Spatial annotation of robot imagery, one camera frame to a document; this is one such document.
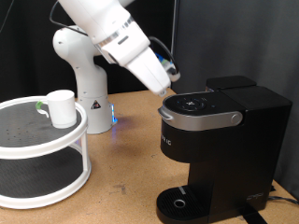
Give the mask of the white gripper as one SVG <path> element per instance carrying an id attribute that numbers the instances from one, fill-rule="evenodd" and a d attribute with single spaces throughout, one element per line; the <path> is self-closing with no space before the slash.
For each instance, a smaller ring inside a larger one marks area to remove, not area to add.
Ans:
<path id="1" fill-rule="evenodd" d="M 126 68 L 155 95 L 163 97 L 167 94 L 170 78 L 150 48 L 143 50 Z"/>

